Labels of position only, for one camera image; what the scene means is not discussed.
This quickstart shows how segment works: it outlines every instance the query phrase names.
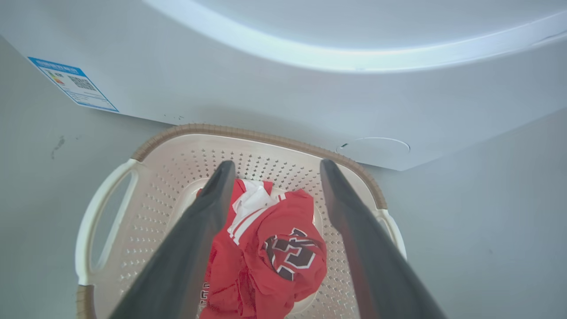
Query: laundry basket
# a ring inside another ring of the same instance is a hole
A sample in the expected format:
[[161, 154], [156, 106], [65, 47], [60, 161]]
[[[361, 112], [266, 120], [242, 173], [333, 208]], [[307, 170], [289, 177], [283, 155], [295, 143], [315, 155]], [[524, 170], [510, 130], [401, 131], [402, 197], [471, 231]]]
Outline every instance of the laundry basket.
[[[342, 238], [327, 216], [319, 174], [323, 158], [338, 164], [405, 257], [403, 239], [388, 214], [380, 188], [356, 162], [282, 137], [207, 124], [182, 125], [142, 145], [106, 178], [92, 198], [75, 250], [79, 277], [77, 317], [106, 319], [111, 314], [175, 222], [195, 200], [197, 191], [227, 160], [234, 162], [237, 178], [272, 181], [274, 191], [302, 188], [314, 198], [314, 223], [327, 243], [327, 277], [317, 293], [296, 304], [288, 318], [359, 317]], [[92, 243], [100, 215], [116, 186], [130, 173], [130, 184], [100, 262], [92, 267]]]

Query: white stripe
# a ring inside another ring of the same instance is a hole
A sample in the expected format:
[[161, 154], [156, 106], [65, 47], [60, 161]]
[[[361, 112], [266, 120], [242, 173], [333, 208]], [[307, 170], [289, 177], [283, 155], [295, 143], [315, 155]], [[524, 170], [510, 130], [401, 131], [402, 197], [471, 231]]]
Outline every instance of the white stripe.
[[282, 268], [287, 269], [287, 270], [291, 273], [291, 280], [293, 281], [293, 277], [294, 277], [295, 271], [293, 271], [293, 270], [287, 268], [287, 267], [284, 266], [284, 265], [280, 265], [280, 267], [278, 267], [278, 270], [277, 270], [277, 273], [278, 273], [278, 274], [280, 273], [280, 271], [282, 270]]
[[246, 192], [243, 193], [232, 204], [232, 208], [234, 209], [236, 216], [234, 217], [234, 221], [232, 221], [232, 224], [227, 230], [230, 234], [230, 238], [234, 237], [234, 233], [236, 232], [235, 228], [246, 218], [246, 216], [258, 211], [258, 209], [268, 208], [270, 206], [274, 206], [277, 203], [266, 192], [264, 183], [259, 183], [262, 183], [262, 186], [253, 186], [253, 183], [249, 184], [249, 188], [246, 190]]
[[242, 234], [246, 231], [246, 229], [248, 229], [248, 227], [250, 227], [250, 225], [252, 225], [252, 223], [256, 220], [256, 218], [260, 217], [260, 215], [262, 215], [263, 212], [266, 211], [267, 208], [262, 208], [261, 210], [255, 212], [254, 214], [252, 214], [252, 216], [250, 216], [248, 219], [246, 219], [239, 227], [238, 229], [235, 230], [234, 232], [234, 239], [233, 241], [238, 245], [240, 244], [240, 237], [242, 236]]

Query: blue label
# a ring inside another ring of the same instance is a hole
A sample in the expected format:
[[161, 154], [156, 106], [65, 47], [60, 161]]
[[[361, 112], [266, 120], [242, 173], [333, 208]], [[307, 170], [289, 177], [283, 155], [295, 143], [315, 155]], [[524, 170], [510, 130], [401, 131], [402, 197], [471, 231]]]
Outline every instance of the blue label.
[[81, 69], [75, 68], [73, 66], [40, 60], [34, 57], [30, 57], [29, 59], [32, 61], [33, 64], [39, 66], [40, 68], [52, 69], [54, 71], [65, 72], [69, 74], [75, 74], [75, 75], [80, 75], [82, 77], [86, 77], [86, 75], [81, 71]]
[[80, 68], [34, 57], [28, 59], [75, 103], [118, 112]]

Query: red jersey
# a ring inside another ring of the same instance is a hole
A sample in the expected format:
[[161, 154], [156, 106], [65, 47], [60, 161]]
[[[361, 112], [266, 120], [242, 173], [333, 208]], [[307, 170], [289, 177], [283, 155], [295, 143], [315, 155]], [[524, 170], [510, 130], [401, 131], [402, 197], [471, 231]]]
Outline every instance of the red jersey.
[[272, 199], [272, 184], [258, 185], [235, 182], [227, 223], [209, 257], [201, 319], [284, 318], [327, 273], [313, 198], [298, 190]]

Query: perforated basket wall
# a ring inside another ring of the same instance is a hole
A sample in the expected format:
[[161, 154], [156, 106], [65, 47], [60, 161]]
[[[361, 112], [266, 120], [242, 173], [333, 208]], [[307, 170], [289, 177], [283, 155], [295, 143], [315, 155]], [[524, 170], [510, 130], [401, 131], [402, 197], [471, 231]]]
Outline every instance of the perforated basket wall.
[[78, 317], [109, 316], [195, 199], [196, 191], [219, 163], [231, 160], [238, 178], [273, 181], [275, 187], [286, 191], [302, 188], [314, 198], [319, 229], [327, 243], [328, 274], [312, 301], [288, 318], [357, 318], [345, 248], [341, 235], [329, 222], [321, 189], [322, 158], [339, 164], [357, 194], [380, 220], [379, 212], [386, 209], [380, 189], [359, 164], [336, 153], [276, 136], [205, 124], [175, 127], [153, 137], [130, 160], [129, 170], [135, 174], [131, 196], [125, 198], [115, 221], [115, 234], [107, 241], [104, 266], [84, 273], [77, 270], [81, 283]]

